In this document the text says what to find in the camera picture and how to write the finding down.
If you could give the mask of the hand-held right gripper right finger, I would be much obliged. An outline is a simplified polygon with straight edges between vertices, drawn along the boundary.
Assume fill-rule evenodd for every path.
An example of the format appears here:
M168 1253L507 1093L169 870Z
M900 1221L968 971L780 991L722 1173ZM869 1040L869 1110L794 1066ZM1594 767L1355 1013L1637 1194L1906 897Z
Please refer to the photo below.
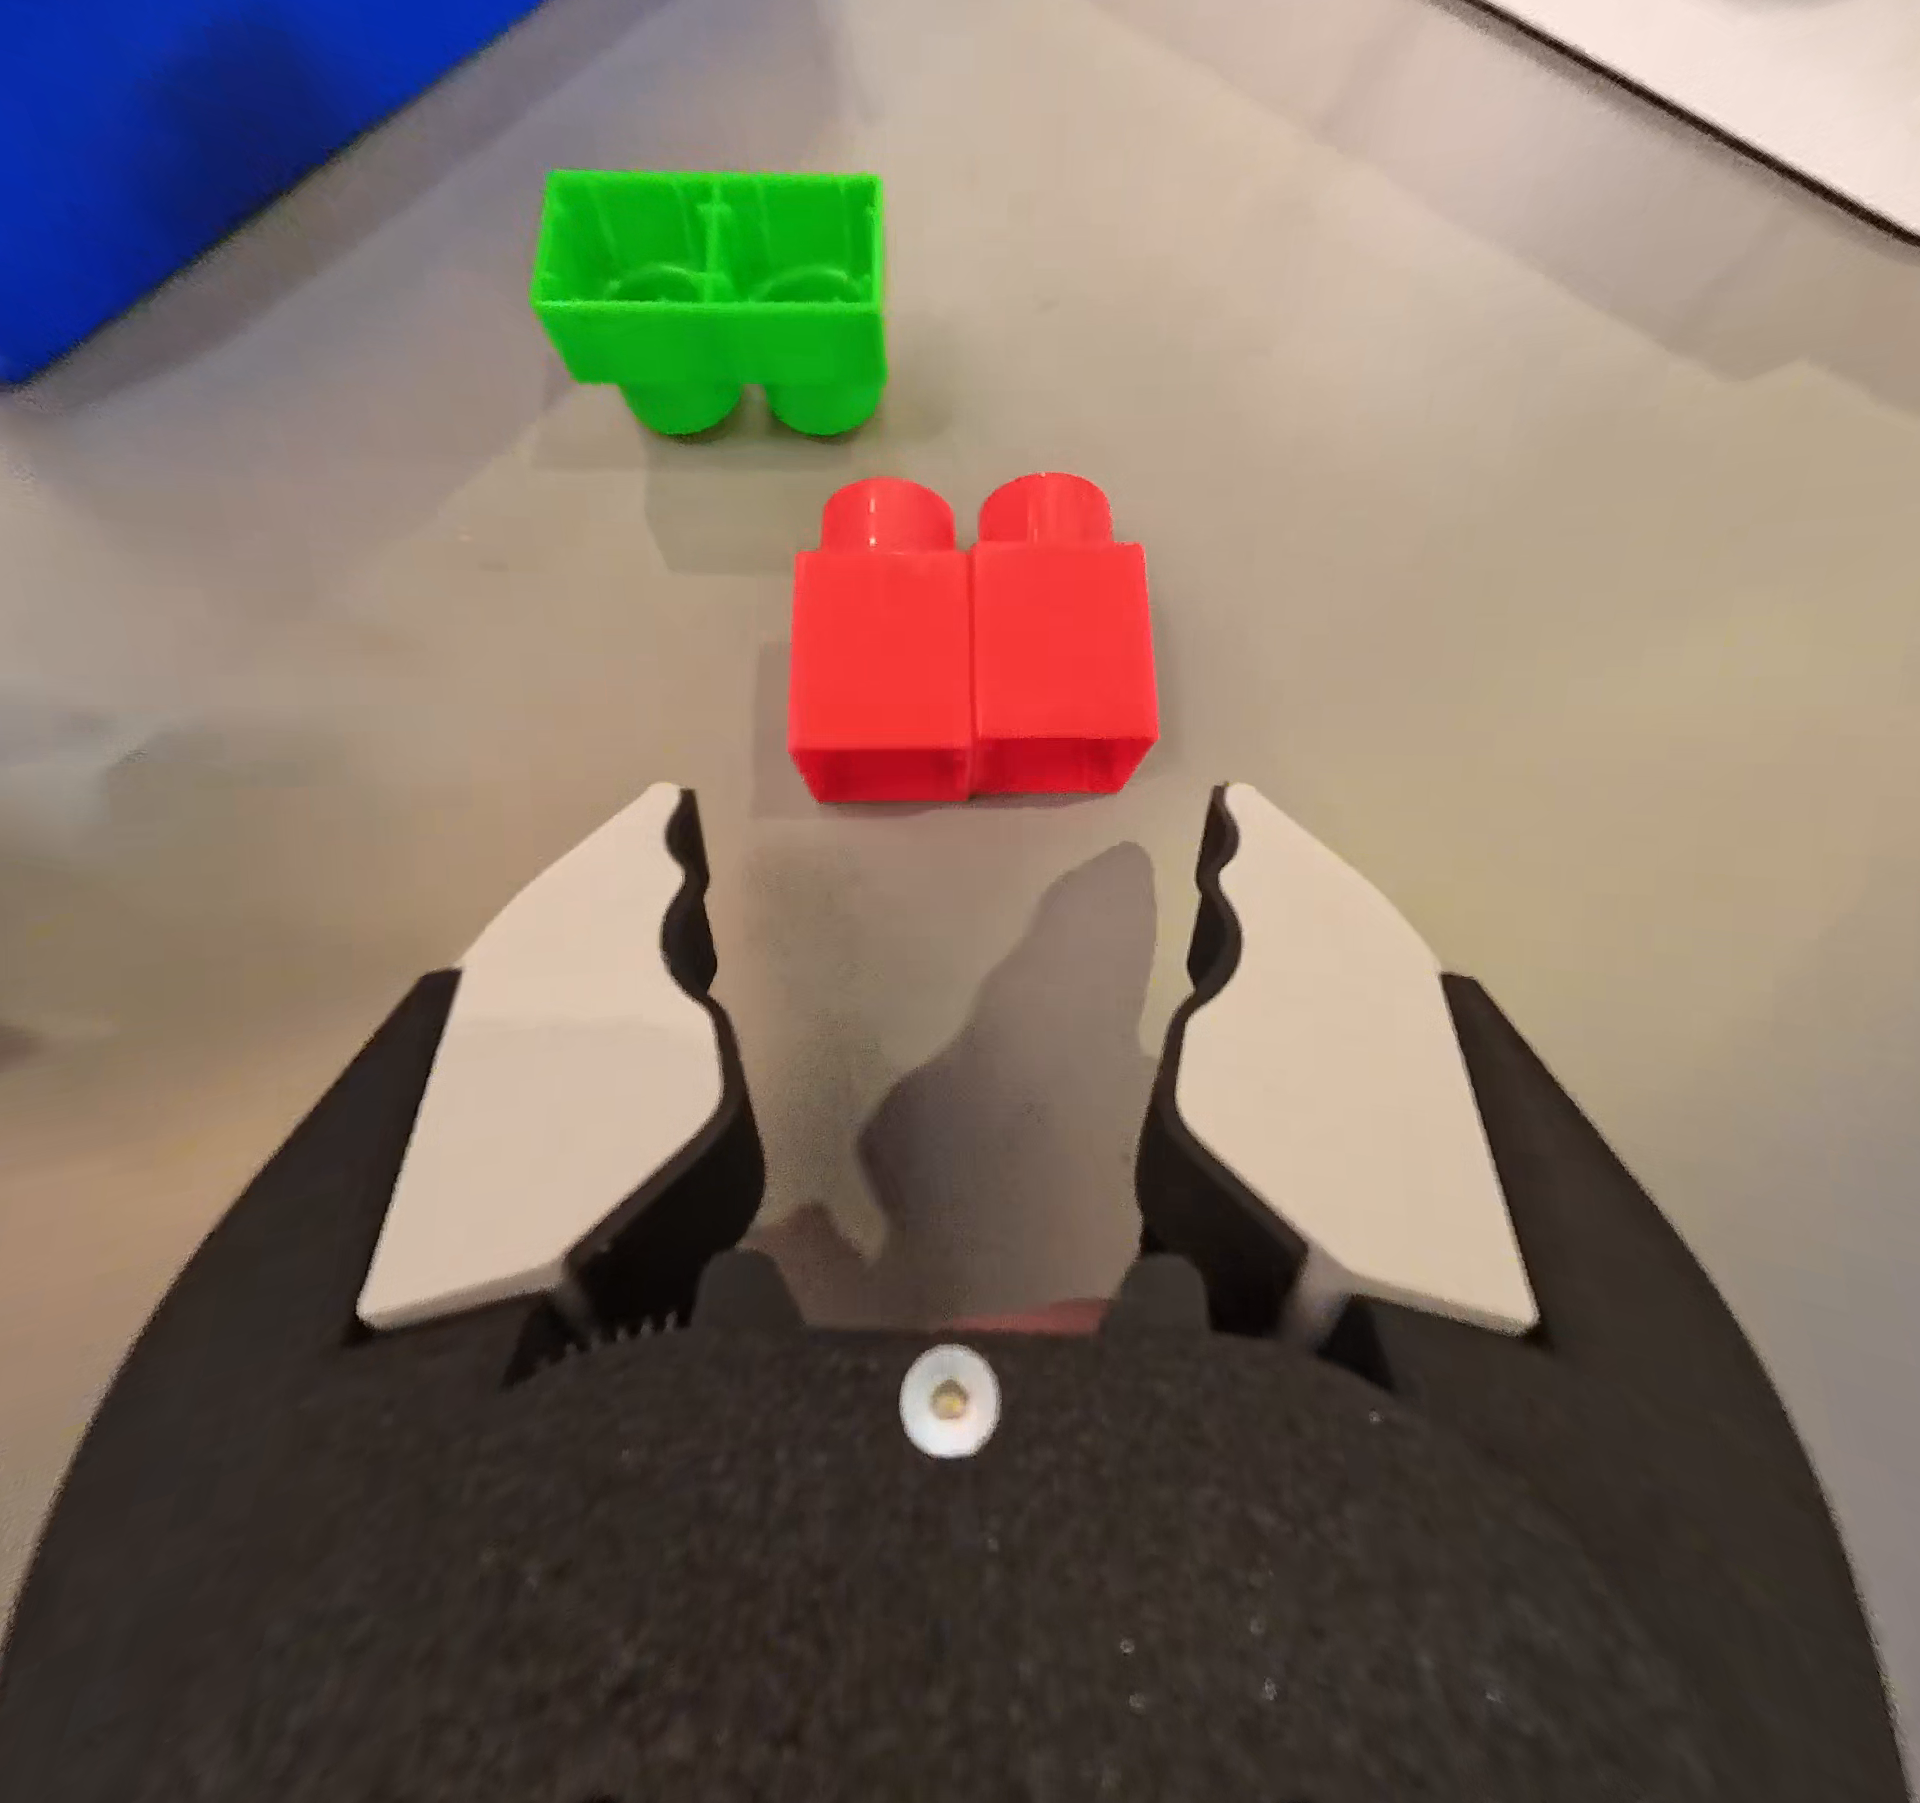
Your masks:
M1355 1297L1539 1329L1444 961L1243 781L1205 797L1136 1200L1228 1340L1329 1346Z

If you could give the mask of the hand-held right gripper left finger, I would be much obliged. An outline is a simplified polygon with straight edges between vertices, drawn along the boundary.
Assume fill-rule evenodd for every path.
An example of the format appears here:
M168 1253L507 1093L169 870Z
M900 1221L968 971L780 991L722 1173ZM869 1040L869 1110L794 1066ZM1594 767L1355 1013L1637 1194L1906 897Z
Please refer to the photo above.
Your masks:
M755 1200L701 813L683 787L649 787L460 954L357 1322L502 1297L548 1297L576 1332L683 1322Z

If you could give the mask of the red single-stud toy block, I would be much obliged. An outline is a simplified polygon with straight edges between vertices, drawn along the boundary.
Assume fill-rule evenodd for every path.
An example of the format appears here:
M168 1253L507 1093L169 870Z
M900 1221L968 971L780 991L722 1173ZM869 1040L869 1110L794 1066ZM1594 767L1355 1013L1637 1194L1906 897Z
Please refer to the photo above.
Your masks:
M1145 548L1070 471L977 503L972 797L1111 797L1160 736Z

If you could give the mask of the green two-stud toy block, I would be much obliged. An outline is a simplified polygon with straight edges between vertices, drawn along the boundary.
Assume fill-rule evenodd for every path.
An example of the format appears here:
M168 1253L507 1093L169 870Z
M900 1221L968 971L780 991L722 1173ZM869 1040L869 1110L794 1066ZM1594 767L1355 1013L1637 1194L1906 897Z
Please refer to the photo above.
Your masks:
M739 392L801 438L874 420L886 185L874 172L548 172L533 315L571 384L701 438Z

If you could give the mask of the blue plastic bin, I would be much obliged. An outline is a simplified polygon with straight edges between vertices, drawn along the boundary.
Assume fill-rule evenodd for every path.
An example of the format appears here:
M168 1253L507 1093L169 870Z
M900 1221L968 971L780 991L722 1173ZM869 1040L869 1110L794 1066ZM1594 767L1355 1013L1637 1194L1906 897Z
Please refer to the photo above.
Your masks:
M0 384L127 315L542 0L0 0Z

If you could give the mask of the grey desk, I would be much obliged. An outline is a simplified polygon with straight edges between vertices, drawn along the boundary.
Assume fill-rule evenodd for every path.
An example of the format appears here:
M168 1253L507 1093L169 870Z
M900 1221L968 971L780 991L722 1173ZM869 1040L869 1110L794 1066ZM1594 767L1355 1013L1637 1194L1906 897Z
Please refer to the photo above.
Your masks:
M874 172L874 420L571 384L571 168ZM801 793L789 555L874 471L1106 486L1129 793ZM1679 1229L1913 1703L1913 496L1913 248L1457 0L542 5L7 392L7 1605L210 1221L652 781L801 1313L1106 1295L1251 781Z

